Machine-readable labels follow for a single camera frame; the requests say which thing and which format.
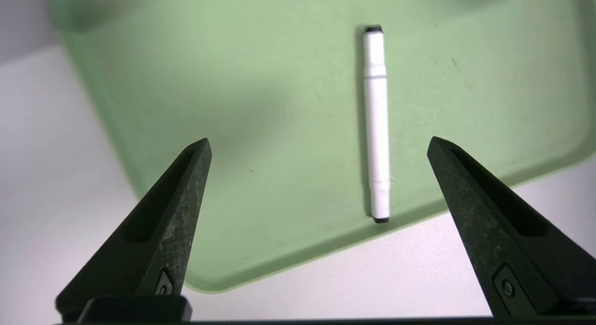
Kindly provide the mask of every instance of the white marker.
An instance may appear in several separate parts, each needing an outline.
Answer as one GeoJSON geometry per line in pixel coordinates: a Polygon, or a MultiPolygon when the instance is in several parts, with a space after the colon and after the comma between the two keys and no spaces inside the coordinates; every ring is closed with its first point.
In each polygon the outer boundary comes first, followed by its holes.
{"type": "Polygon", "coordinates": [[[364,32],[364,98],[368,140],[368,179],[375,223],[389,221],[389,121],[387,116],[387,68],[381,26],[364,32]]]}

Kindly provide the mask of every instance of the white table surface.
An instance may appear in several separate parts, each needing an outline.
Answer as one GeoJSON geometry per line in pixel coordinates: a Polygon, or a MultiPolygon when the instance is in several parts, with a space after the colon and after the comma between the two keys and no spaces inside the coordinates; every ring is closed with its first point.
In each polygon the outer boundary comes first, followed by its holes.
{"type": "MultiPolygon", "coordinates": [[[[596,255],[596,157],[515,190],[596,255]]],[[[0,323],[58,323],[55,297],[135,204],[42,0],[0,0],[0,323]]],[[[183,295],[197,320],[490,315],[448,214],[228,293],[183,295]]]]}

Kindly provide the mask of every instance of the light green plastic tray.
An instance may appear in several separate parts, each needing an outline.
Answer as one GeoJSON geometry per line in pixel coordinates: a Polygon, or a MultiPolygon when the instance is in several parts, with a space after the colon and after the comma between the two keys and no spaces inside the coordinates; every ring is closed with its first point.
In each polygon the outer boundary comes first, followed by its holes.
{"type": "Polygon", "coordinates": [[[187,284],[216,293],[445,210],[433,135],[509,185],[590,155],[594,0],[49,0],[142,196],[213,162],[187,284]],[[392,219],[368,217],[360,33],[385,31],[392,219]]]}

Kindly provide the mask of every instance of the black tip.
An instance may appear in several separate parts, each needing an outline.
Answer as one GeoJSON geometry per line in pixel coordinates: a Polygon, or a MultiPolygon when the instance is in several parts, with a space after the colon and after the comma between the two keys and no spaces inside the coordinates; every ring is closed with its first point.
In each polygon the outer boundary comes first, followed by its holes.
{"type": "Polygon", "coordinates": [[[371,32],[383,32],[383,30],[381,29],[381,25],[375,25],[375,26],[368,26],[366,28],[366,30],[364,30],[365,33],[371,33],[371,32]]]}

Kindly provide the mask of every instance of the screw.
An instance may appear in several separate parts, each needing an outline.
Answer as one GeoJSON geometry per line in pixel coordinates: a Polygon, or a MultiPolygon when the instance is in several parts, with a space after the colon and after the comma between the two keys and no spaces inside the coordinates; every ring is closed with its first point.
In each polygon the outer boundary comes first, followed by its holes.
{"type": "Polygon", "coordinates": [[[515,296],[515,289],[513,289],[513,285],[508,280],[503,281],[502,288],[503,288],[503,293],[505,294],[505,296],[508,296],[508,297],[515,296]]]}

